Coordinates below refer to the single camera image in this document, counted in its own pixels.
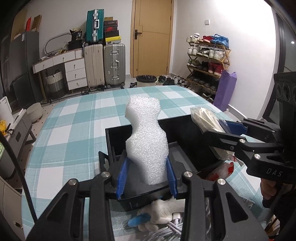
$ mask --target drawer knob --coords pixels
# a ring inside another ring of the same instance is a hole
[[[15,224],[15,226],[17,226],[18,228],[22,229],[22,225],[20,225],[18,222],[13,222]]]

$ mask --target red sneaker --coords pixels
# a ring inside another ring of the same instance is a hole
[[[221,76],[223,71],[224,71],[223,65],[216,64],[214,75]]]
[[[214,38],[212,36],[203,36],[202,37],[202,40],[205,42],[205,43],[211,43],[211,40],[213,40]]]
[[[210,74],[213,74],[214,73],[214,71],[215,71],[215,63],[210,63],[209,64],[209,73]]]

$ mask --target bed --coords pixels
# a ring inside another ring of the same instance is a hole
[[[221,119],[231,120],[196,93],[179,86],[105,91],[59,103],[40,131],[25,174],[37,217],[69,179],[84,181],[99,174],[98,152],[107,153],[105,129],[130,124],[124,117],[130,95],[158,98],[162,109],[159,119],[188,115],[191,107],[201,106],[212,110]],[[240,196],[255,202],[252,212],[265,225],[271,213],[262,206],[260,179],[249,176],[246,166],[236,163],[234,173],[227,181]],[[89,200],[86,199],[84,240],[89,239],[88,207]],[[116,240],[138,240],[138,230],[127,226],[136,211],[124,212],[116,201],[110,202],[110,210]],[[22,222],[27,236],[34,224],[25,195],[22,196]]]

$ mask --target teal suitcase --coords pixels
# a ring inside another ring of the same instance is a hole
[[[103,39],[104,9],[94,9],[87,12],[86,40],[98,42]]]

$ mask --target silver suitcase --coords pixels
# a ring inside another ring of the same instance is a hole
[[[126,81],[126,47],[124,44],[104,46],[104,69],[107,88],[124,86]]]
[[[104,85],[103,45],[94,44],[84,47],[84,63],[88,86]]]

